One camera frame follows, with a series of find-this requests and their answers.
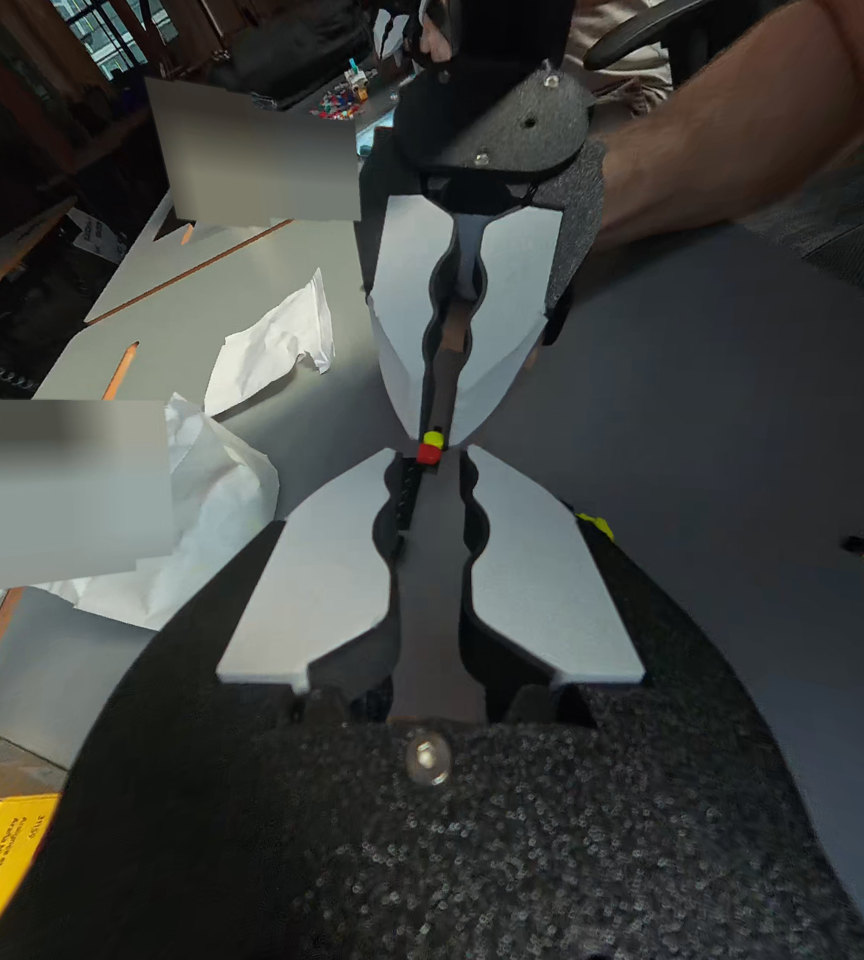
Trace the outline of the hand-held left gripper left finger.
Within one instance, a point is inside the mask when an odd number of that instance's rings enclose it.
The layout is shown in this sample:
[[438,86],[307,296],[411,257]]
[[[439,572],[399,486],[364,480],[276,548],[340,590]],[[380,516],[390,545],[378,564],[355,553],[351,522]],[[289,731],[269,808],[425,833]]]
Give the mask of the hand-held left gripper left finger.
[[219,660],[221,681],[374,689],[391,677],[401,466],[381,449],[291,512]]

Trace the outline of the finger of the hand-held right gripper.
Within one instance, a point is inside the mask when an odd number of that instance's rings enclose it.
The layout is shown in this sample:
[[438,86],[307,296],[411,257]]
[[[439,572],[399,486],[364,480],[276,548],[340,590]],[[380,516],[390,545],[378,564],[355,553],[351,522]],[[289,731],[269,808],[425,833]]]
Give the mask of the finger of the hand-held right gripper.
[[386,392],[414,441],[421,436],[427,366],[442,319],[438,274],[453,247],[451,214],[421,194],[389,198],[367,306]]
[[442,328],[442,412],[454,448],[503,400],[545,330],[562,214],[520,207],[453,218],[460,261]]

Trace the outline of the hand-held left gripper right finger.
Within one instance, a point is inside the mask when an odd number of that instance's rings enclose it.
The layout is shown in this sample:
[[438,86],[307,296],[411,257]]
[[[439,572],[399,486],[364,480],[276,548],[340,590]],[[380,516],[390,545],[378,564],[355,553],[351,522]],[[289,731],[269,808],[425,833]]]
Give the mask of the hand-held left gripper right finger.
[[545,487],[462,452],[462,660],[484,686],[634,686],[646,668],[583,534]]

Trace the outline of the torn printed white paper bag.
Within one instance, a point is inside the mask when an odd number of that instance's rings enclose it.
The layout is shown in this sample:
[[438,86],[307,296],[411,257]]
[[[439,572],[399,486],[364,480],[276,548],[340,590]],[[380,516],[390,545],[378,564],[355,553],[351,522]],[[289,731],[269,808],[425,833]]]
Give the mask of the torn printed white paper bag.
[[274,518],[269,459],[177,393],[0,399],[0,599],[159,630]]

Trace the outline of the long black studded lego strip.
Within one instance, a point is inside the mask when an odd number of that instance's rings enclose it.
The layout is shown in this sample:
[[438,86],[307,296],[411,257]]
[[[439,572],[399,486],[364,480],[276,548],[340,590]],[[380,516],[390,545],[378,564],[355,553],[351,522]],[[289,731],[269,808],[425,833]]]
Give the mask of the long black studded lego strip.
[[397,454],[387,473],[387,486],[392,500],[395,528],[403,537],[412,526],[414,510],[426,465],[416,457]]

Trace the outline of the large plain white paper bag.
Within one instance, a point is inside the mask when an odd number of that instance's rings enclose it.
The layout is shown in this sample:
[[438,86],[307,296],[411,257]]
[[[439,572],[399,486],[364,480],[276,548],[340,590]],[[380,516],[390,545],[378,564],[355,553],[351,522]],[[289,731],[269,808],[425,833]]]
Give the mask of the large plain white paper bag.
[[322,272],[287,296],[249,328],[227,336],[203,399],[210,417],[250,400],[289,375],[303,360],[321,375],[335,359],[331,312]]

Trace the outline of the person's right forearm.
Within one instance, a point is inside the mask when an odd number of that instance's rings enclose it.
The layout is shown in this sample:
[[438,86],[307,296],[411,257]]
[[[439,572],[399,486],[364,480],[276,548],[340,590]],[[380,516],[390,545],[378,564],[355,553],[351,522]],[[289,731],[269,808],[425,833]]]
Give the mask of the person's right forearm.
[[605,141],[596,251],[781,199],[864,143],[864,1],[774,10]]

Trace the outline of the colourful lego pile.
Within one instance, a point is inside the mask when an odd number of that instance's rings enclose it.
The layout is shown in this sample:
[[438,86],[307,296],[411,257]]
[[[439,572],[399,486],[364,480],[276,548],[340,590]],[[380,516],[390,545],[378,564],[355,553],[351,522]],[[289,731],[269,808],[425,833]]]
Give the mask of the colourful lego pile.
[[370,85],[377,76],[377,68],[364,68],[351,62],[342,78],[336,80],[307,107],[307,113],[319,119],[351,119],[364,108],[369,98]]

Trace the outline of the dark framed window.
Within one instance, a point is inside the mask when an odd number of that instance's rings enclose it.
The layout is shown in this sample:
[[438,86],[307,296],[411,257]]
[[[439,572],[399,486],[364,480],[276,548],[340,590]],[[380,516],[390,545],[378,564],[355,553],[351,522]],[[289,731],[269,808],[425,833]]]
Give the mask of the dark framed window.
[[108,1],[51,2],[64,24],[109,81],[149,64],[135,30],[128,26],[119,12],[124,4],[132,20],[145,31],[148,41],[161,42],[159,69],[163,74],[168,74],[175,66],[170,42],[177,38],[177,30],[162,2],[127,1],[120,2],[119,6]]

